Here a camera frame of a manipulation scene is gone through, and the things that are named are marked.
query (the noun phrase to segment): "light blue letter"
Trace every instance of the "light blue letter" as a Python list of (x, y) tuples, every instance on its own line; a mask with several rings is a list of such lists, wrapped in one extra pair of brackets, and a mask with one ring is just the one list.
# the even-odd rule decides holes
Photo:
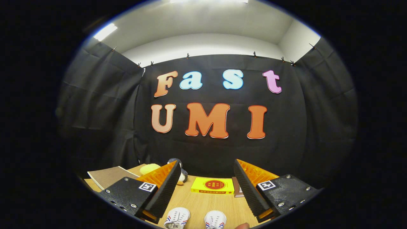
[(188, 72), (182, 78), (184, 78), (184, 80), (182, 80), (181, 83), (179, 84), (179, 87), (181, 89), (187, 90), (192, 88), (196, 90), (202, 87), (201, 83), (202, 74), (200, 72)]
[(237, 90), (243, 86), (243, 72), (240, 70), (226, 70), (223, 72), (223, 78), (227, 80), (223, 81), (223, 86), (226, 89)]

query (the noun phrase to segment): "orange letter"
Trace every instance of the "orange letter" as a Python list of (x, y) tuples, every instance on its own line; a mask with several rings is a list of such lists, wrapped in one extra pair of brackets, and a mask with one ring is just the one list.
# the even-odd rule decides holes
[(263, 123), (264, 123), (264, 113), (266, 113), (267, 108), (264, 106), (250, 106), (249, 111), (252, 113), (252, 127), (250, 132), (247, 134), (247, 137), (250, 139), (262, 139), (266, 136), (266, 133), (263, 132)]
[(173, 71), (164, 75), (159, 75), (157, 77), (158, 79), (157, 91), (155, 92), (154, 97), (166, 95), (168, 91), (165, 89), (165, 86), (168, 86), (168, 88), (170, 88), (171, 85), (173, 84), (173, 79), (168, 77), (176, 78), (177, 76), (178, 76), (177, 71)]
[(167, 110), (167, 121), (165, 122), (165, 126), (162, 126), (160, 125), (160, 110), (162, 106), (157, 104), (151, 106), (151, 109), (153, 110), (151, 124), (157, 132), (164, 134), (171, 130), (173, 126), (173, 111), (175, 110), (175, 107), (175, 104), (165, 105), (165, 109)]
[(225, 139), (229, 136), (226, 132), (226, 115), (230, 106), (224, 103), (216, 104), (209, 116), (206, 116), (205, 110), (200, 103), (189, 103), (186, 106), (189, 109), (189, 126), (185, 131), (188, 136), (198, 136), (197, 124), (201, 134), (205, 136), (209, 128), (212, 126), (212, 131), (209, 136), (212, 138)]

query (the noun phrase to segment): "yellow book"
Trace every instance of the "yellow book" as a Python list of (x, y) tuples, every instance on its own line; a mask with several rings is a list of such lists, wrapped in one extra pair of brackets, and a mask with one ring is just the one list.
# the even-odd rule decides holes
[(233, 195), (233, 181), (232, 179), (197, 177), (192, 184), (191, 192)]

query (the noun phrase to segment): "brown notebook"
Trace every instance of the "brown notebook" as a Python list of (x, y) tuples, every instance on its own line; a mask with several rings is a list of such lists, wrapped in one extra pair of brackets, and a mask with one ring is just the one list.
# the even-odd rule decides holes
[(242, 189), (240, 188), (239, 182), (235, 176), (232, 177), (233, 187), (234, 187), (234, 196), (235, 197), (243, 197)]
[(120, 166), (105, 169), (96, 170), (88, 172), (90, 178), (99, 186), (100, 189), (104, 190), (112, 184), (119, 181), (121, 178), (127, 176), (133, 179), (137, 179), (139, 176), (123, 169)]

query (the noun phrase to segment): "shoe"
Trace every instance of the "shoe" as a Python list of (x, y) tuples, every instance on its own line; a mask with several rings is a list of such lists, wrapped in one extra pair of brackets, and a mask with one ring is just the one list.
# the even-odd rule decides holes
[(222, 229), (226, 224), (226, 216), (221, 211), (210, 211), (203, 220), (205, 229)]
[(167, 220), (164, 222), (164, 227), (168, 229), (183, 229), (190, 217), (191, 214), (189, 213), (188, 209), (176, 207), (168, 213)]

